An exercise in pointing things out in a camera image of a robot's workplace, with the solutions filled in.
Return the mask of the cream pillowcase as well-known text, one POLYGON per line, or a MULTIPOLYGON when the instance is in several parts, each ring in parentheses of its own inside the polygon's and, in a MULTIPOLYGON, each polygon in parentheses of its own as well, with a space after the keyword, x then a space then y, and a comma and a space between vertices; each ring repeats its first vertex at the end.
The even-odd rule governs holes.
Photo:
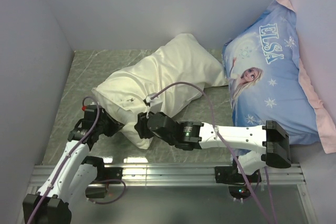
POLYGON ((201 89, 227 85, 222 64, 203 48, 192 34, 179 34, 166 45, 133 66, 112 73, 92 89, 98 103, 124 124, 121 133, 136 147, 147 150, 151 138, 140 138, 134 126, 137 116, 146 111, 143 100, 170 84, 159 97, 162 112, 177 115, 201 93, 201 89))

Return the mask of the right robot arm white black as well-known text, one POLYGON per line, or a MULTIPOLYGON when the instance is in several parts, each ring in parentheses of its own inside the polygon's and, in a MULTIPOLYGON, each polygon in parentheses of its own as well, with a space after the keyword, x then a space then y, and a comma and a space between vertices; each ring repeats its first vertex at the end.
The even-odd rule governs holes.
POLYGON ((205 122, 177 122, 163 112, 150 112, 139 113, 134 128, 140 138, 156 136, 184 151, 214 147, 247 150, 247 154, 237 155, 240 164, 231 169, 237 182, 266 166, 291 167, 289 135, 276 121, 252 127, 212 126, 205 122))

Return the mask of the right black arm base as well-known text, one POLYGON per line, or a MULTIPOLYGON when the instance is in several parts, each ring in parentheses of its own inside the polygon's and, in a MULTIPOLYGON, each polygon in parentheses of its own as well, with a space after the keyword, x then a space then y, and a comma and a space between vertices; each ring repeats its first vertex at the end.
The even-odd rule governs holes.
POLYGON ((217 184, 228 186, 229 194, 234 201, 244 202, 251 198, 251 191, 248 189, 242 174, 238 172, 237 166, 215 166, 214 174, 217 184))

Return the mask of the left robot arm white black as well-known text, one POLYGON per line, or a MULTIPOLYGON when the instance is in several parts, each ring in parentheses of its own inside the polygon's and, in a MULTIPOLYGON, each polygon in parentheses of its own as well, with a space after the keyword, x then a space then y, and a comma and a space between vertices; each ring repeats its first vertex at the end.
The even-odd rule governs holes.
POLYGON ((102 158, 90 156, 100 135, 111 137, 124 125, 98 105, 83 106, 84 116, 69 132, 65 150, 44 184, 23 201, 25 223, 70 223, 71 209, 90 184, 122 184, 122 170, 112 175, 102 158))

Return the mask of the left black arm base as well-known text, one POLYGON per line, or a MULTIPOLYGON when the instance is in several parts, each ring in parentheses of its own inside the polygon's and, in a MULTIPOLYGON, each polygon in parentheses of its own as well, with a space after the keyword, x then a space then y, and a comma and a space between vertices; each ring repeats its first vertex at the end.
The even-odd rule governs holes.
POLYGON ((93 180, 85 190, 86 200, 96 205, 109 205, 121 199, 126 190, 126 183, 122 180, 123 168, 107 167, 93 180), (110 185, 122 185, 123 189, 118 197, 108 201, 97 201, 104 199, 108 194, 110 185))

